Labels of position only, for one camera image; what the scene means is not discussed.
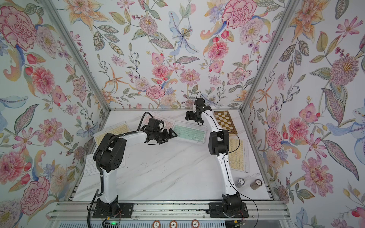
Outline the mint green keyboard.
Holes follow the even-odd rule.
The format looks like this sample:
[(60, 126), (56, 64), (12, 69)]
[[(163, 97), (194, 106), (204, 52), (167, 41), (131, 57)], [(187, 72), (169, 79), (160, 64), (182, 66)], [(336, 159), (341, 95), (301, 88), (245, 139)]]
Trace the mint green keyboard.
[(172, 129), (177, 133), (177, 140), (199, 144), (205, 142), (207, 127), (204, 125), (176, 121)]

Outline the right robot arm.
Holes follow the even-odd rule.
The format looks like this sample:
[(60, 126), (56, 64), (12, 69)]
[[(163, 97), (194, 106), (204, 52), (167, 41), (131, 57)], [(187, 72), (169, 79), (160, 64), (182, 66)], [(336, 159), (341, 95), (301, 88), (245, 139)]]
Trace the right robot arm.
[(208, 140), (209, 153), (216, 157), (221, 169), (225, 192), (222, 194), (222, 213), (232, 218), (241, 211), (242, 200), (234, 185), (229, 165), (229, 131), (223, 129), (214, 117), (214, 113), (203, 98), (194, 101), (193, 111), (187, 111), (186, 121), (195, 121), (198, 124), (207, 123), (211, 129)]

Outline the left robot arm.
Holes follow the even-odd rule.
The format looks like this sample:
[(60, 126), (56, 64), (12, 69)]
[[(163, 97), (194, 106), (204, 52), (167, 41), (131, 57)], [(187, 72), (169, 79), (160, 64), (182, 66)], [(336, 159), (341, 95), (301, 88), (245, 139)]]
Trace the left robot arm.
[(96, 197), (103, 203), (110, 204), (118, 201), (117, 169), (128, 147), (143, 143), (151, 145), (150, 141), (164, 144), (177, 136), (173, 129), (164, 129), (163, 121), (155, 118), (150, 118), (145, 126), (139, 125), (136, 131), (117, 135), (105, 134), (93, 155), (96, 168), (100, 173), (100, 190), (97, 190)]

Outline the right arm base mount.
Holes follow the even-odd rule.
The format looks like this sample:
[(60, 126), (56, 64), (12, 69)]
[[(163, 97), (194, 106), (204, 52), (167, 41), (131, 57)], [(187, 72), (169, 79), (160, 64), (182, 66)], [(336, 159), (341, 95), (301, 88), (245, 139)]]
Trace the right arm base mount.
[(234, 218), (245, 219), (249, 217), (247, 206), (242, 202), (241, 195), (236, 192), (235, 194), (222, 194), (222, 200), (220, 202), (210, 202), (207, 214), (210, 218)]

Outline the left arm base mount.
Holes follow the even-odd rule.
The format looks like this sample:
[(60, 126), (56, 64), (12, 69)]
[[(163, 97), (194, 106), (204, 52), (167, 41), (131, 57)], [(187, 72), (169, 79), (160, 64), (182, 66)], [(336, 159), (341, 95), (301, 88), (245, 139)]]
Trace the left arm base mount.
[(92, 215), (93, 219), (130, 219), (133, 213), (133, 203), (118, 202), (118, 197), (111, 203), (103, 202), (100, 198), (97, 199), (95, 211)]

